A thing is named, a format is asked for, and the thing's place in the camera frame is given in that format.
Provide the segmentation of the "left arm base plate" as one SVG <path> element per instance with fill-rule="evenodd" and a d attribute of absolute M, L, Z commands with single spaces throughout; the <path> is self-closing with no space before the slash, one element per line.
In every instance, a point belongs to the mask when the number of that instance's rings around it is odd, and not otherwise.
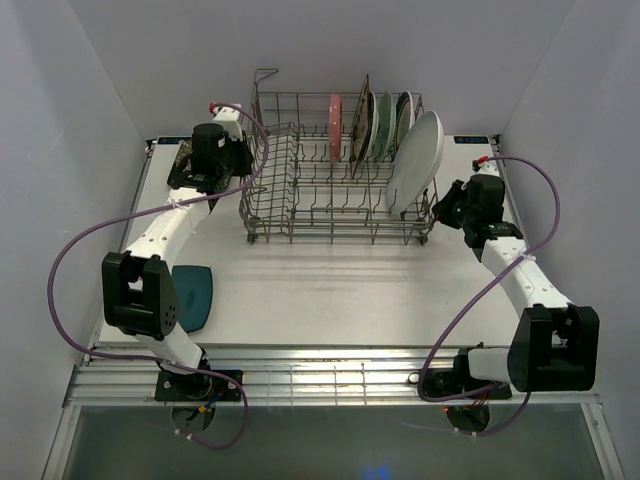
<path fill-rule="evenodd" d="M 153 399 L 158 402 L 202 402 L 218 398 L 236 402 L 241 399 L 238 386 L 230 380 L 195 373 L 161 370 Z"/>

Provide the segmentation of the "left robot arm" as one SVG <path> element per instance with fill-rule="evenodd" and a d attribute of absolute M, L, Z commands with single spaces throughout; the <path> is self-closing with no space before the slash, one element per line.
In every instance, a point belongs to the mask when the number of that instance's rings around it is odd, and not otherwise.
<path fill-rule="evenodd" d="M 172 269 L 195 227 L 213 210 L 233 177 L 252 173 L 253 156 L 237 120 L 195 126 L 183 141 L 167 177 L 168 207 L 122 253 L 102 261 L 106 323 L 146 345 L 158 362 L 179 373 L 178 388 L 190 399 L 205 397 L 212 376 L 201 368 L 203 350 L 180 325 L 180 305 Z"/>

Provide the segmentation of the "cream floral square plate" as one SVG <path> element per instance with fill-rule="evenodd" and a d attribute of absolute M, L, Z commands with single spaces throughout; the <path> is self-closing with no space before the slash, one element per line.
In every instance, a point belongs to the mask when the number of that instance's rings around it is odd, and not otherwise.
<path fill-rule="evenodd" d="M 354 178 L 357 168 L 364 159 L 369 139 L 369 93 L 370 78 L 365 76 L 351 125 L 350 173 Z"/>

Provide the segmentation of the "green floral plate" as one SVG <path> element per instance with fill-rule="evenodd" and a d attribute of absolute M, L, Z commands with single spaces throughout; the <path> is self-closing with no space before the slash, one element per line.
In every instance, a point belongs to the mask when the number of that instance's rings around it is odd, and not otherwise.
<path fill-rule="evenodd" d="M 373 146 L 373 159 L 382 161 L 389 153 L 395 128 L 395 106 L 393 96 L 385 92 L 378 103 L 378 129 Z"/>

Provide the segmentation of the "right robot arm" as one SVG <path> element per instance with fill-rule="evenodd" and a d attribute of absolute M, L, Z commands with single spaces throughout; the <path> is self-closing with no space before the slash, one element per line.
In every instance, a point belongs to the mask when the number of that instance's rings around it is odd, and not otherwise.
<path fill-rule="evenodd" d="M 519 316 L 507 348 L 474 347 L 456 357 L 451 382 L 474 397 L 489 381 L 520 392 L 587 391 L 595 383 L 599 317 L 560 293 L 527 252 L 520 230 L 503 218 L 506 187 L 498 176 L 456 180 L 433 208 L 442 224 L 498 280 Z"/>

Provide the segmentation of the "pink dotted scalloped plate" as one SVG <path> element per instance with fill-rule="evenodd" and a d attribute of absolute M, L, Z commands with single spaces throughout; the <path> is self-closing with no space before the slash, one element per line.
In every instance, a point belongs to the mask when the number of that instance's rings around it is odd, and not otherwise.
<path fill-rule="evenodd" d="M 341 159 L 342 129 L 342 97 L 332 94 L 328 119 L 328 153 L 331 163 L 337 163 Z"/>

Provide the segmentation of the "white oval plate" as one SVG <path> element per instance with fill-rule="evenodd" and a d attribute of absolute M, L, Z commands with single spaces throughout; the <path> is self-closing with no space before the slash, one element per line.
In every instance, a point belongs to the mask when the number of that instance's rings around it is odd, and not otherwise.
<path fill-rule="evenodd" d="M 386 202 L 391 214 L 400 214 L 434 180 L 442 162 L 444 129 L 435 111 L 424 113 L 406 134 L 393 162 Z"/>

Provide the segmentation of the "green red rimmed white plate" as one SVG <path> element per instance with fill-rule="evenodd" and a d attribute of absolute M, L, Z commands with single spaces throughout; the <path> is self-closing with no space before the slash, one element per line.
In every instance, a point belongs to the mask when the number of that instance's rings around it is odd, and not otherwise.
<path fill-rule="evenodd" d="M 396 129 L 394 148 L 398 150 L 407 132 L 415 121 L 413 97 L 409 91 L 402 92 L 396 103 Z"/>

